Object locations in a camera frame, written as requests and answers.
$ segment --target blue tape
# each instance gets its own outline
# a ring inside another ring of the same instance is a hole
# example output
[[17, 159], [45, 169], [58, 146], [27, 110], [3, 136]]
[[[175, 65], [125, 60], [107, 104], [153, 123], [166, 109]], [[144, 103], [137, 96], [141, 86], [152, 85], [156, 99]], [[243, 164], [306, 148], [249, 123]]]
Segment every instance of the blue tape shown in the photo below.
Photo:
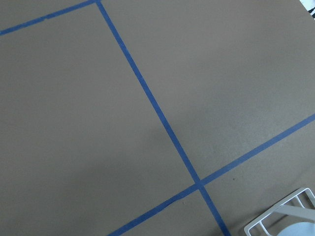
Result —
[[208, 208], [210, 209], [212, 215], [214, 216], [214, 218], [215, 218], [217, 224], [219, 225], [224, 236], [231, 236], [229, 230], [227, 229], [227, 226], [225, 225], [224, 221], [222, 220], [222, 217], [220, 216], [215, 204], [213, 203], [212, 199], [210, 198], [205, 187], [204, 186], [200, 187], [199, 191], [200, 191], [203, 199], [205, 200]]
[[119, 229], [115, 230], [114, 232], [112, 232], [108, 236], [119, 236], [119, 235], [122, 235], [123, 233], [127, 232], [128, 230], [130, 230], [130, 229], [134, 228], [135, 226], [141, 224], [145, 220], [147, 220], [147, 219], [151, 218], [152, 216], [158, 214], [159, 212], [164, 210], [166, 207], [168, 207], [170, 204], [172, 204], [175, 201], [178, 201], [178, 200], [188, 196], [189, 194], [193, 193], [197, 189], [198, 189], [198, 187], [197, 187], [196, 184], [190, 186], [189, 188], [185, 189], [184, 191], [182, 191], [182, 192], [176, 194], [175, 196], [171, 197], [167, 201], [161, 203], [157, 207], [149, 210], [148, 212], [142, 214], [138, 218], [130, 221], [129, 223], [127, 223], [124, 226], [120, 227]]
[[13, 27], [10, 27], [10, 28], [1, 30], [1, 31], [0, 31], [0, 35], [5, 35], [5, 34], [7, 34], [7, 33], [11, 33], [11, 32], [20, 30], [20, 29], [22, 29], [22, 28], [26, 28], [26, 27], [28, 27], [28, 26], [35, 25], [35, 24], [40, 23], [40, 22], [42, 22], [42, 21], [44, 21], [44, 20], [51, 19], [51, 18], [60, 16], [60, 15], [66, 14], [66, 13], [68, 13], [68, 12], [77, 10], [77, 9], [79, 9], [79, 8], [82, 8], [82, 7], [91, 5], [91, 4], [93, 4], [93, 3], [97, 2], [97, 1], [100, 1], [100, 0], [88, 0], [88, 1], [84, 1], [84, 2], [79, 3], [79, 4], [77, 4], [77, 5], [67, 7], [67, 8], [65, 8], [65, 9], [63, 9], [63, 10], [50, 13], [50, 14], [48, 14], [48, 15], [46, 15], [46, 16], [38, 17], [38, 18], [36, 18], [36, 19], [27, 21], [27, 22], [22, 23], [22, 24], [19, 24], [19, 25], [17, 25], [17, 26], [13, 26]]
[[211, 181], [219, 178], [220, 176], [224, 175], [225, 173], [229, 172], [230, 170], [234, 169], [235, 167], [241, 165], [245, 161], [249, 160], [253, 156], [259, 154], [260, 152], [266, 150], [270, 146], [276, 144], [277, 142], [281, 141], [282, 139], [286, 138], [290, 134], [296, 132], [297, 130], [301, 129], [305, 125], [313, 122], [315, 120], [315, 114], [307, 117], [306, 119], [302, 120], [301, 122], [297, 123], [296, 125], [290, 127], [289, 129], [285, 130], [281, 134], [278, 134], [277, 136], [271, 138], [270, 140], [266, 141], [265, 143], [259, 145], [258, 147], [254, 148], [253, 150], [247, 152], [243, 156], [237, 158], [236, 160], [232, 161], [231, 163], [227, 164], [226, 166], [222, 167], [221, 169], [215, 171], [211, 175], [205, 177], [201, 183], [202, 185], [206, 185], [207, 183], [210, 183]]
[[[109, 15], [107, 14], [107, 12], [106, 12], [106, 10], [105, 10], [103, 4], [100, 3], [100, 2], [97, 2], [96, 4], [97, 4], [97, 6], [98, 6], [100, 12], [102, 13], [102, 15], [103, 15], [105, 21], [107, 22], [107, 24], [108, 24], [108, 26], [109, 26], [109, 28], [110, 28], [112, 34], [114, 35], [114, 37], [115, 37], [117, 43], [119, 44], [119, 46], [120, 46], [122, 52], [124, 53], [124, 55], [125, 55], [127, 61], [129, 62], [129, 65], [131, 66], [131, 68], [132, 68], [134, 74], [136, 75], [136, 77], [137, 77], [137, 79], [138, 79], [140, 85], [142, 86], [142, 89], [144, 90], [145, 94], [147, 95], [149, 101], [151, 102], [151, 104], [152, 104], [154, 110], [156, 111], [156, 113], [157, 113], [157, 115], [158, 115], [160, 121], [162, 122], [162, 124], [163, 124], [163, 126], [164, 126], [166, 132], [168, 133], [168, 136], [169, 136], [170, 139], [172, 140], [172, 142], [173, 142], [173, 144], [174, 144], [174, 146], [175, 146], [177, 152], [179, 153], [181, 159], [183, 160], [183, 162], [184, 162], [184, 164], [185, 164], [187, 170], [189, 171], [189, 173], [190, 173], [192, 179], [193, 179], [194, 182], [198, 185], [198, 188], [199, 188], [200, 192], [202, 193], [202, 195], [203, 195], [203, 196], [204, 196], [204, 195], [208, 195], [208, 193], [206, 192], [204, 186], [202, 186], [202, 185], [199, 184], [199, 183], [200, 183], [200, 178], [199, 178], [199, 176], [197, 175], [196, 170], [193, 168], [193, 166], [192, 166], [190, 160], [188, 159], [188, 157], [187, 157], [187, 155], [186, 155], [186, 153], [185, 153], [185, 151], [184, 151], [182, 145], [180, 144], [179, 140], [177, 139], [177, 137], [176, 137], [176, 135], [175, 135], [173, 129], [171, 128], [171, 126], [170, 126], [170, 124], [168, 123], [168, 121], [167, 121], [165, 115], [163, 114], [161, 108], [159, 107], [158, 102], [157, 102], [156, 99], [154, 98], [154, 96], [153, 96], [153, 94], [152, 94], [152, 92], [151, 92], [149, 86], [147, 85], [146, 81], [144, 80], [144, 78], [143, 78], [141, 72], [139, 71], [139, 69], [138, 69], [136, 63], [134, 62], [134, 60], [133, 60], [131, 54], [129, 53], [129, 51], [128, 51], [127, 47], [126, 47], [126, 45], [124, 44], [124, 42], [123, 42], [122, 38], [120, 37], [118, 31], [116, 30], [116, 27], [114, 26], [113, 22], [112, 22], [111, 19], [109, 18]], [[204, 197], [204, 199], [205, 199], [205, 201], [208, 201], [208, 200], [210, 199], [210, 196], [208, 195], [208, 198], [205, 198], [205, 197]], [[213, 203], [207, 202], [207, 205], [208, 205], [208, 206], [212, 206]], [[220, 222], [218, 222], [218, 224], [219, 224], [220, 227], [224, 226], [223, 228], [221, 228], [221, 230], [222, 230], [222, 232], [224, 233], [224, 235], [225, 235], [225, 236], [230, 236], [230, 234], [229, 234], [229, 232], [228, 232], [228, 230], [227, 230], [227, 227], [225, 226], [225, 224], [224, 224], [224, 222], [223, 222], [222, 219], [221, 219]]]

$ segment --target gray surface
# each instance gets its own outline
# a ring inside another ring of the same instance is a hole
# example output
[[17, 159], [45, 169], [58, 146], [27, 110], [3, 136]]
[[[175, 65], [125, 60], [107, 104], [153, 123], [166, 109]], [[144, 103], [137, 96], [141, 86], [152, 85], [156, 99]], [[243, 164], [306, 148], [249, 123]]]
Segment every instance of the gray surface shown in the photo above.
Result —
[[232, 236], [298, 188], [315, 191], [314, 133], [311, 123], [206, 186]]
[[[0, 29], [78, 2], [5, 1]], [[315, 112], [298, 0], [103, 4], [200, 177]], [[95, 5], [0, 37], [0, 54], [1, 235], [107, 235], [192, 184]], [[207, 185], [233, 236], [315, 190], [312, 129]], [[126, 235], [221, 233], [194, 193]]]
[[201, 177], [315, 111], [298, 0], [105, 1]]
[[202, 196], [194, 192], [125, 235], [218, 236], [220, 232]]
[[84, 0], [2, 0], [0, 30], [59, 11]]
[[107, 235], [192, 184], [96, 6], [0, 40], [0, 235]]

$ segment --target white plastic object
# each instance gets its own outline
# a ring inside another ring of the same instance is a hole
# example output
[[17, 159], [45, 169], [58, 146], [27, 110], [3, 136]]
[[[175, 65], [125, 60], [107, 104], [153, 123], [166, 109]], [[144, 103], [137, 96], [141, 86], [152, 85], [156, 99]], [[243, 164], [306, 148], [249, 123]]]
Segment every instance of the white plastic object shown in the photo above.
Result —
[[[250, 230], [257, 225], [263, 229], [267, 236], [272, 236], [268, 230], [263, 225], [262, 221], [266, 219], [269, 215], [274, 212], [285, 214], [285, 215], [292, 215], [297, 216], [304, 219], [310, 219], [315, 221], [315, 210], [307, 209], [303, 206], [302, 202], [299, 199], [299, 195], [302, 193], [306, 193], [308, 198], [310, 199], [313, 207], [315, 207], [315, 196], [309, 188], [300, 188], [295, 192], [291, 193], [287, 197], [283, 198], [281, 201], [274, 204], [271, 208], [269, 208], [266, 212], [258, 216], [252, 222], [250, 222], [247, 226], [245, 226], [244, 231], [247, 236], [252, 236]], [[285, 205], [292, 199], [296, 199], [300, 206], [289, 206]], [[308, 222], [300, 222], [296, 224], [292, 224], [282, 230], [277, 236], [315, 236], [315, 224], [311, 223], [310, 225]], [[301, 234], [289, 234], [292, 230], [299, 230]]]

